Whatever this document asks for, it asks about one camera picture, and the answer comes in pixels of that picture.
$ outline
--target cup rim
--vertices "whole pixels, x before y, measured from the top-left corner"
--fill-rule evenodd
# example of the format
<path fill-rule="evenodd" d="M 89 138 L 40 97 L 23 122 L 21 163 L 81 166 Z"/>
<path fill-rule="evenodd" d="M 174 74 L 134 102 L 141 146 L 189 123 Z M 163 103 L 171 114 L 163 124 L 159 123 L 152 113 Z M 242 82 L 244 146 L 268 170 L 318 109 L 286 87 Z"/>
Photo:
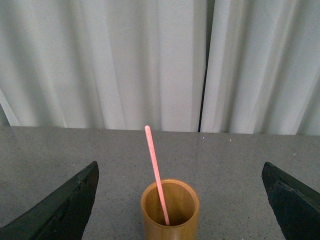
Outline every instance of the cup rim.
<path fill-rule="evenodd" d="M 199 213 L 199 209 L 200 209 L 200 199 L 199 196 L 197 194 L 197 192 L 186 182 L 181 181 L 179 179 L 175 179 L 175 178 L 167 178 L 161 181 L 161 184 L 165 184 L 165 183 L 173 183 L 173 184 L 178 184 L 182 187 L 184 187 L 192 196 L 192 199 L 194 201 L 194 213 L 193 215 L 189 218 L 188 221 L 180 224 L 180 225 L 175 225 L 175 226 L 166 226 L 166 225 L 162 225 L 159 224 L 157 222 L 155 222 L 154 220 L 151 219 L 151 217 L 149 217 L 147 211 L 146 211 L 146 196 L 148 195 L 148 193 L 157 187 L 157 183 L 153 182 L 151 183 L 143 192 L 142 196 L 141 196 L 141 200 L 140 200 L 140 205 L 141 205 L 141 210 L 143 211 L 143 214 L 150 220 L 150 222 L 158 227 L 161 228 L 166 228 L 166 229 L 174 229 L 174 228 L 180 228 L 184 225 L 189 224 L 194 218 L 196 218 L 196 213 Z"/>

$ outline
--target gray countertop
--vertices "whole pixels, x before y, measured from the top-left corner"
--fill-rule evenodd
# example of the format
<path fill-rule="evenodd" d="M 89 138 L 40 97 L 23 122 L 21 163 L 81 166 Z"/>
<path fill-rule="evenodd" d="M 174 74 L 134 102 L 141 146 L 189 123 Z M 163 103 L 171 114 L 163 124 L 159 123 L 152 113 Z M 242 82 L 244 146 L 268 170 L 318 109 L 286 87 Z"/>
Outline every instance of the gray countertop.
<path fill-rule="evenodd" d="M 284 239 L 261 179 L 266 161 L 320 192 L 318 136 L 152 134 L 161 178 L 199 195 L 198 240 Z M 140 197 L 154 182 L 144 131 L 0 127 L 0 227 L 92 161 L 100 177 L 83 239 L 144 239 Z"/>

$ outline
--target white curtain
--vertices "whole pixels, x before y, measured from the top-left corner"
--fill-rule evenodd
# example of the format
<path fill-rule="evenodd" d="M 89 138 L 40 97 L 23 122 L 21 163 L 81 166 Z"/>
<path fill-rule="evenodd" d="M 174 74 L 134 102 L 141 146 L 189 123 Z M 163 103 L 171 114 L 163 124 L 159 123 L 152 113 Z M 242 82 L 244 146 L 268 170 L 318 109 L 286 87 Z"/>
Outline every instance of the white curtain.
<path fill-rule="evenodd" d="M 12 126 L 198 130 L 206 1 L 0 1 Z"/>
<path fill-rule="evenodd" d="M 320 135 L 320 1 L 213 2 L 0 1 L 0 124 Z"/>
<path fill-rule="evenodd" d="M 202 132 L 320 135 L 320 1 L 216 0 Z"/>

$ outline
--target wooden stick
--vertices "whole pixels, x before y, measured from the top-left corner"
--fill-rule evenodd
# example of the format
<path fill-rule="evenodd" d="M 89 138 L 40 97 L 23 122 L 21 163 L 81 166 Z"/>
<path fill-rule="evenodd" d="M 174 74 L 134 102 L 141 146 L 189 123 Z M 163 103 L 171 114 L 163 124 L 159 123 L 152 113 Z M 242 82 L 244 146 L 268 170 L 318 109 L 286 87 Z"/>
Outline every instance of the wooden stick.
<path fill-rule="evenodd" d="M 163 210 L 165 224 L 167 226 L 170 226 L 166 202 L 165 202 L 164 191 L 163 191 L 162 185 L 161 185 L 161 179 L 160 179 L 160 173 L 159 173 L 159 168 L 158 168 L 158 163 L 157 163 L 157 158 L 156 158 L 154 141 L 152 139 L 152 134 L 151 134 L 151 129 L 147 125 L 144 127 L 144 131 L 145 131 L 146 141 L 147 141 L 148 147 L 149 147 L 149 153 L 150 153 L 150 157 L 151 157 L 156 187 L 158 188 L 158 193 L 159 193 L 160 202 L 161 202 L 161 206 L 162 206 L 162 210 Z"/>

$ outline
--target wooden cup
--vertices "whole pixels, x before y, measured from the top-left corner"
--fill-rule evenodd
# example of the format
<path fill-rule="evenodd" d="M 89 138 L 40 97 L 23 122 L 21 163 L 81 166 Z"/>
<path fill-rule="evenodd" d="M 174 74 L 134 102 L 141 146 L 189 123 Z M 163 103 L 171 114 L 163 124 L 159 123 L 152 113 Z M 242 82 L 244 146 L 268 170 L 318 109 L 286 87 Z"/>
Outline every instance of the wooden cup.
<path fill-rule="evenodd" d="M 166 226 L 156 183 L 141 197 L 146 240 L 196 240 L 200 200 L 196 191 L 177 179 L 161 181 L 170 226 Z"/>

